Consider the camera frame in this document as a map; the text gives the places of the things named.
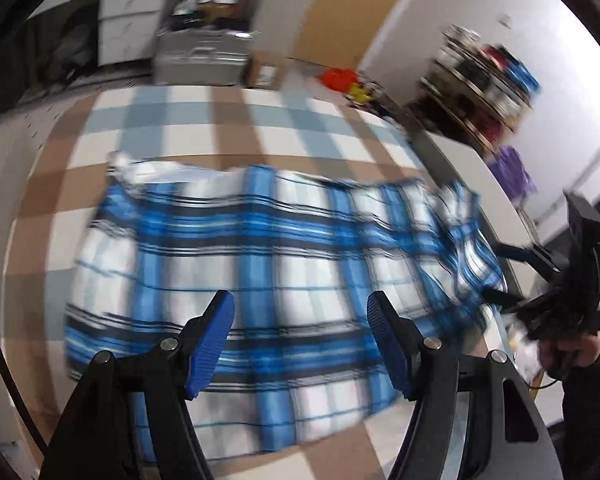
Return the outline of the person's right hand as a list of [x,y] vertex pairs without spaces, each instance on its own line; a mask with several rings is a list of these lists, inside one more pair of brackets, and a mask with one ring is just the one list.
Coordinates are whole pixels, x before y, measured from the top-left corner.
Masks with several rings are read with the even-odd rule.
[[570,370],[588,367],[600,356],[600,330],[559,339],[543,339],[538,345],[539,361],[550,376],[565,380]]

